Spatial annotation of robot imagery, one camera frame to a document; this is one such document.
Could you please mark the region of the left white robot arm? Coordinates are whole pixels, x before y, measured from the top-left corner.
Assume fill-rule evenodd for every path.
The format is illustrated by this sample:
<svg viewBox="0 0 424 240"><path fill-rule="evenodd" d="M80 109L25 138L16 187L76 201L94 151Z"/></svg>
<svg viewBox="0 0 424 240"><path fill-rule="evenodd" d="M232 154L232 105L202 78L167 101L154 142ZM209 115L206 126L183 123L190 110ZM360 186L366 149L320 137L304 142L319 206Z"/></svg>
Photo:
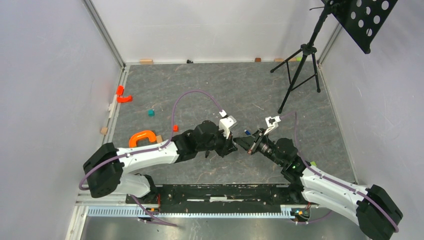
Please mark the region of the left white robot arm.
<svg viewBox="0 0 424 240"><path fill-rule="evenodd" d="M85 190L95 199L118 193L151 204L157 198L152 177L134 171L188 161L201 152L208 156L214 151L224 157L237 150L231 132L236 125L237 121L229 116L218 124L205 120L194 129L150 146L116 148L112 142L105 143L83 164L86 176L82 182L88 185Z"/></svg>

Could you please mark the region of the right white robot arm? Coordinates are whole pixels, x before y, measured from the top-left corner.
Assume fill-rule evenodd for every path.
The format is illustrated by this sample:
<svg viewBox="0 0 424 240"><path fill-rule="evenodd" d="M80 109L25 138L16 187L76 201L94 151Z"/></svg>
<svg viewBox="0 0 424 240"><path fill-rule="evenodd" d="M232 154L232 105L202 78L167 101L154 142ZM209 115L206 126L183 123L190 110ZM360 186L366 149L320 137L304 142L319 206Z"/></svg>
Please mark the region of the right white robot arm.
<svg viewBox="0 0 424 240"><path fill-rule="evenodd" d="M389 240L399 232L403 213L381 186L358 185L324 172L301 158L292 139L272 141L264 130L234 138L249 155L262 154L281 167L281 174L292 184L289 199L325 207L351 220L371 240Z"/></svg>

